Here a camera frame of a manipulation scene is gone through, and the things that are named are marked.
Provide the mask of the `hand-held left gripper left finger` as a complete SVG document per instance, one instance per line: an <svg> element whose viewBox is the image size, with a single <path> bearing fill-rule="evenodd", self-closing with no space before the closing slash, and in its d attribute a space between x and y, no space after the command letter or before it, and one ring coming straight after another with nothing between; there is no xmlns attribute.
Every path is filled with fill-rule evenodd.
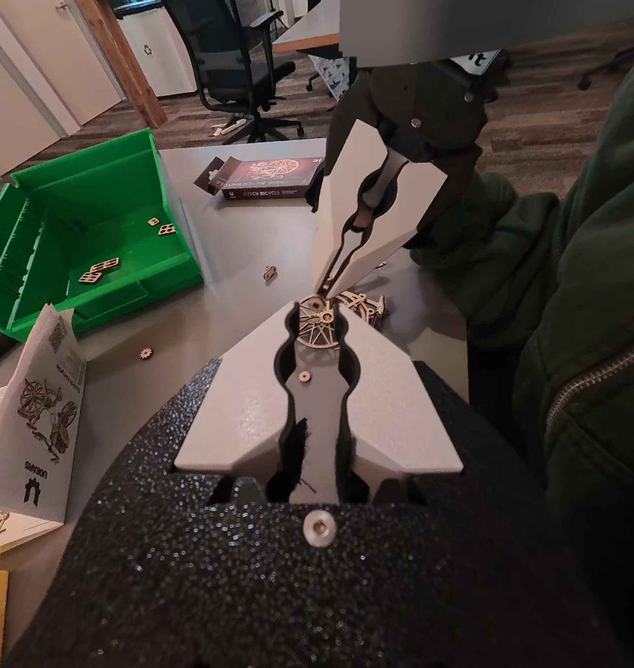
<svg viewBox="0 0 634 668"><path fill-rule="evenodd" d="M177 470L248 477L267 494L293 493L307 438L287 386L299 325L299 304L289 302L221 356L174 460Z"/></svg>

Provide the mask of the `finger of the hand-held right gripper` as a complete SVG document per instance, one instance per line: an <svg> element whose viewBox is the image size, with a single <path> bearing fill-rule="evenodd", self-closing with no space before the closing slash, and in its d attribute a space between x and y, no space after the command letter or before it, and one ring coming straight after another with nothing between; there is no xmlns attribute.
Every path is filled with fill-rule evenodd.
<svg viewBox="0 0 634 668"><path fill-rule="evenodd" d="M365 181L377 179L388 159L378 130L356 120L329 174L322 180L316 229L312 241L312 281L315 293L325 284L344 243L345 227L356 216Z"/></svg>
<svg viewBox="0 0 634 668"><path fill-rule="evenodd" d="M408 162L396 178L396 198L388 211L374 219L367 241L341 266L328 298L348 290L412 238L447 175L429 162Z"/></svg>

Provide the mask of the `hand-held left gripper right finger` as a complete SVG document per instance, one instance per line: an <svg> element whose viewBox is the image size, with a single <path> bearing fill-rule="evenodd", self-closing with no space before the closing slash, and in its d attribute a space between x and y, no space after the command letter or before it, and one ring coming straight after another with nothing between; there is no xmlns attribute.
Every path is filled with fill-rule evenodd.
<svg viewBox="0 0 634 668"><path fill-rule="evenodd" d="M413 360L349 309L338 311L343 397L338 454L374 496L387 480L460 474L463 462Z"/></svg>

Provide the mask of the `wooden bicycle model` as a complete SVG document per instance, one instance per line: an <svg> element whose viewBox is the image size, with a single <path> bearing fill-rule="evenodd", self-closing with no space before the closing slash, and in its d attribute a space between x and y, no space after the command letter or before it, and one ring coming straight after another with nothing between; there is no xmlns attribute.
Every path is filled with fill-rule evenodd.
<svg viewBox="0 0 634 668"><path fill-rule="evenodd" d="M311 349L332 349L338 347L336 339L336 319L334 304L339 310L348 309L365 323L375 327L387 310L385 295L374 299L366 293L343 291L333 299L309 295L299 302L300 318L297 340Z"/></svg>

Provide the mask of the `person's right forearm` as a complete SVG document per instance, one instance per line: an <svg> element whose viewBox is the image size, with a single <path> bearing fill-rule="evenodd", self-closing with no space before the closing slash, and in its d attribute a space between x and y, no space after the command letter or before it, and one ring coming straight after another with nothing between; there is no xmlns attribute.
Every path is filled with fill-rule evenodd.
<svg viewBox="0 0 634 668"><path fill-rule="evenodd" d="M465 318L469 346L521 349L538 328L556 286L560 209L553 193L519 196L504 177L474 172L411 251Z"/></svg>

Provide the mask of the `dark cardboard product box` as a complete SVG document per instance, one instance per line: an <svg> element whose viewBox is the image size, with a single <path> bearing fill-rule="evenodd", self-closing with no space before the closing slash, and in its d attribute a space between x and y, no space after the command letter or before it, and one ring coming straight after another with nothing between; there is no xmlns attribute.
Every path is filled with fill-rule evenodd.
<svg viewBox="0 0 634 668"><path fill-rule="evenodd" d="M228 201L303 198L322 167L322 157L243 161L214 158L194 184Z"/></svg>

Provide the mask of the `background table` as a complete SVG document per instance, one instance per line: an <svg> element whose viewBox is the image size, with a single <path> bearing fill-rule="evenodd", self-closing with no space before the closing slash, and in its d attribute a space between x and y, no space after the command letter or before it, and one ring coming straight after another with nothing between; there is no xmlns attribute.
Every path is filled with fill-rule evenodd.
<svg viewBox="0 0 634 668"><path fill-rule="evenodd" d="M299 52L329 61L349 59L349 76L345 88L353 85L358 75L357 59L345 55L340 47L340 1L321 1L272 43L274 55Z"/></svg>

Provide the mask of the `black chair base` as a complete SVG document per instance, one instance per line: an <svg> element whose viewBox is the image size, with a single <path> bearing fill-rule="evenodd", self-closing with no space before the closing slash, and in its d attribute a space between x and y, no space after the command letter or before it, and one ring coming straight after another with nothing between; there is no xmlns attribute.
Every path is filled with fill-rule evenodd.
<svg viewBox="0 0 634 668"><path fill-rule="evenodd" d="M624 65L631 65L634 63L634 46L623 49L622 51L617 52L612 59L601 63L595 67L589 68L581 76L578 82L579 90L587 90L595 77L603 73L613 73L619 70Z"/></svg>

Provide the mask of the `white instruction booklet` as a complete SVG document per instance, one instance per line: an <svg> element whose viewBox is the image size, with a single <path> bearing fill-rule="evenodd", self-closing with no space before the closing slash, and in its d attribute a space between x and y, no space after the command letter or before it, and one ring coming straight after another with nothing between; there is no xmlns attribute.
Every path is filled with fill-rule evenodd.
<svg viewBox="0 0 634 668"><path fill-rule="evenodd" d="M0 551L65 523L87 361L73 309L44 305L0 388Z"/></svg>

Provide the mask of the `black office chair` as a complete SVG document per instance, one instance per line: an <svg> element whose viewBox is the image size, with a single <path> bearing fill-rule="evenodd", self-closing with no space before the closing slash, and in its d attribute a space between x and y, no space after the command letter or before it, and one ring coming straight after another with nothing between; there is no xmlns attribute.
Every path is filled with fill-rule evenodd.
<svg viewBox="0 0 634 668"><path fill-rule="evenodd" d="M296 70L295 62L275 65L273 60L270 26L282 11L268 12L250 24L262 37L266 59L253 63L235 1L164 1L163 6L188 51L203 106L247 119L224 144L244 138L248 143L288 140L280 128L295 128L298 138L305 138L300 121L260 114L276 103L276 84Z"/></svg>

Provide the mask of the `person's green jacket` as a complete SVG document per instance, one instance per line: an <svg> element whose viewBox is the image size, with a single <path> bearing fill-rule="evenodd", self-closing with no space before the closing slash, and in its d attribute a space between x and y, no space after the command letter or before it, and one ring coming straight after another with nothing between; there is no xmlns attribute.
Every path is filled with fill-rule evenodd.
<svg viewBox="0 0 634 668"><path fill-rule="evenodd" d="M634 66L561 202L557 272L512 357L514 445L634 660Z"/></svg>

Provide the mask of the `green plastic bin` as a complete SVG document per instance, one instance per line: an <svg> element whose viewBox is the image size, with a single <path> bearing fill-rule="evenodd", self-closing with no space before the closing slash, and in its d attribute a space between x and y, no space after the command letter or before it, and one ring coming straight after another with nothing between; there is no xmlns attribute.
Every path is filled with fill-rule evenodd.
<svg viewBox="0 0 634 668"><path fill-rule="evenodd" d="M203 281L149 129L12 175L0 193L0 332L25 341L45 304L80 334ZM156 217L160 224L147 224ZM162 224L177 233L160 237ZM120 258L92 285L92 265Z"/></svg>

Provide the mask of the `white recycling cabinet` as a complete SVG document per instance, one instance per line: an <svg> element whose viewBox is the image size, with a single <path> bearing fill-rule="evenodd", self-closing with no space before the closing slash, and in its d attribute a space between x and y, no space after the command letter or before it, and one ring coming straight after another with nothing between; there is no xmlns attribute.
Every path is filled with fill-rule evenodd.
<svg viewBox="0 0 634 668"><path fill-rule="evenodd" d="M110 5L154 94L195 93L188 51L162 1L111 1Z"/></svg>

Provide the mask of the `wooden post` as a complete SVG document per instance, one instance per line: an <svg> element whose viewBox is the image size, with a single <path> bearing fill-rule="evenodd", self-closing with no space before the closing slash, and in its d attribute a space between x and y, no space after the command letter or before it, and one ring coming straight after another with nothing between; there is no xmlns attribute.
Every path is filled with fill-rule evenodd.
<svg viewBox="0 0 634 668"><path fill-rule="evenodd" d="M76 1L127 99L146 127L158 129L167 121L119 21L108 1Z"/></svg>

